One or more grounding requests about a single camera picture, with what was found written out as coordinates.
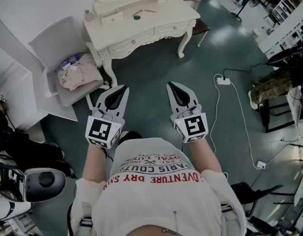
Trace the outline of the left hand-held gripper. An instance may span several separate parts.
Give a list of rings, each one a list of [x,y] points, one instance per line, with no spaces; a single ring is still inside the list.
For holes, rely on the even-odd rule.
[[[89,144],[111,148],[121,134],[129,87],[120,85],[103,92],[88,116],[85,138]]]

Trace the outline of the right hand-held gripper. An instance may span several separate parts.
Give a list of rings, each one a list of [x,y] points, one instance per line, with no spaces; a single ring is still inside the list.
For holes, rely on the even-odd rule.
[[[173,113],[170,119],[183,143],[187,144],[204,138],[209,132],[208,123],[195,93],[177,82],[168,82],[166,88]],[[178,113],[179,109],[188,110]]]

